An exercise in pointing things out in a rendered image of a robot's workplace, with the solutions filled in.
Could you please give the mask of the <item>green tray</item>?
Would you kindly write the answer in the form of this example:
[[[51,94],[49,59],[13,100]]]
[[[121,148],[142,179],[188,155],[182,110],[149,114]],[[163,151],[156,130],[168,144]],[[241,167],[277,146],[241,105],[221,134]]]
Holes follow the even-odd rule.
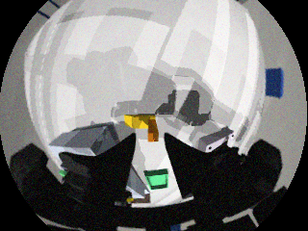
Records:
[[[150,186],[150,180],[147,177],[151,176],[166,176],[167,183],[165,185],[159,185],[159,186]],[[168,170],[166,169],[159,169],[159,170],[146,170],[145,171],[145,180],[147,181],[147,184],[149,184],[150,190],[160,190],[160,189],[168,189]]]
[[[147,177],[150,180],[150,186],[165,185],[167,183],[166,176],[151,176]]]

